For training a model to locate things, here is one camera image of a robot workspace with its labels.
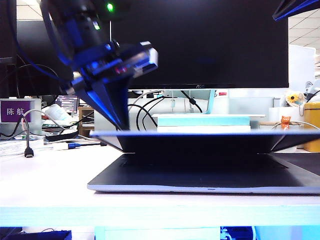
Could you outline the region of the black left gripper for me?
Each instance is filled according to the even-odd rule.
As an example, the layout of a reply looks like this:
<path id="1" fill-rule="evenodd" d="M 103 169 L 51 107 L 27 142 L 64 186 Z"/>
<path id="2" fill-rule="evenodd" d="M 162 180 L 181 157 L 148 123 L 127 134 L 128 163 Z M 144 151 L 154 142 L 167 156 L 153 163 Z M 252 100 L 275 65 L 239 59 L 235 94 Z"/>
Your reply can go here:
<path id="1" fill-rule="evenodd" d="M 107 43 L 97 50 L 86 50 L 76 54 L 71 44 L 65 46 L 68 54 L 73 54 L 73 62 L 68 64 L 73 71 L 80 72 L 87 88 L 80 86 L 74 91 L 119 130 L 129 130 L 128 87 L 132 74 L 118 73 L 115 67 L 129 60 L 136 52 L 137 45 Z"/>

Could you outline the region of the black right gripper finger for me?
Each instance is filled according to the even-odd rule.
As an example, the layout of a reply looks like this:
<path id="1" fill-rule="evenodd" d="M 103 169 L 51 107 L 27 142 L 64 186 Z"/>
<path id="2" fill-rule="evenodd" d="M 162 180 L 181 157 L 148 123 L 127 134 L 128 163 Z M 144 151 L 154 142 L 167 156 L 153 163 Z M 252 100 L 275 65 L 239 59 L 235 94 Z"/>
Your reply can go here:
<path id="1" fill-rule="evenodd" d="M 275 21 L 320 8 L 319 0 L 282 0 L 272 15 Z"/>

